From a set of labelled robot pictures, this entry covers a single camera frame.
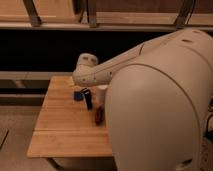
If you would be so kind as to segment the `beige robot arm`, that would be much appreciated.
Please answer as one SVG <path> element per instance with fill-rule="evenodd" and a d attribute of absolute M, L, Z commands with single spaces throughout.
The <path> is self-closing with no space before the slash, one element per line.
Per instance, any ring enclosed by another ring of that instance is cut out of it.
<path fill-rule="evenodd" d="M 79 86 L 105 85 L 105 116 L 118 171 L 199 171 L 213 96 L 213 37 L 182 29 L 100 64 L 83 53 Z"/>

